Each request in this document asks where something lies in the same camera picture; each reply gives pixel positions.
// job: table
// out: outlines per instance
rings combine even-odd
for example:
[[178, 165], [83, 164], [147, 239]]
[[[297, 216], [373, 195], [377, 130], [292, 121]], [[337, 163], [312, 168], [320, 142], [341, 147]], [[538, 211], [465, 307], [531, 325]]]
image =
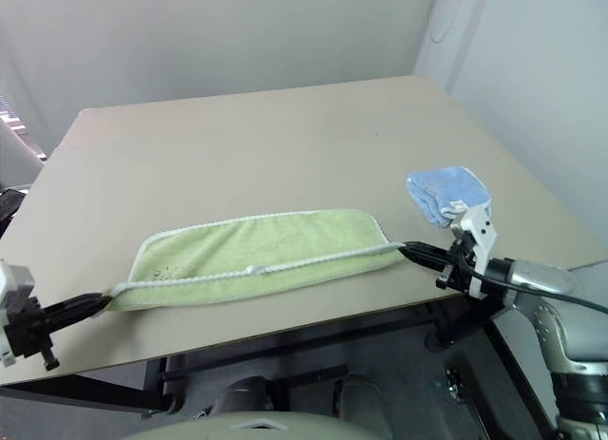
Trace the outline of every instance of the table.
[[[0, 240], [43, 305], [126, 280], [163, 230], [236, 217], [360, 208], [393, 240], [448, 246], [409, 198], [410, 171], [465, 165], [494, 199], [495, 256], [562, 267], [608, 251], [484, 126], [422, 77], [83, 110]], [[239, 302], [106, 313], [53, 335], [0, 385], [81, 373], [449, 294], [403, 264]]]

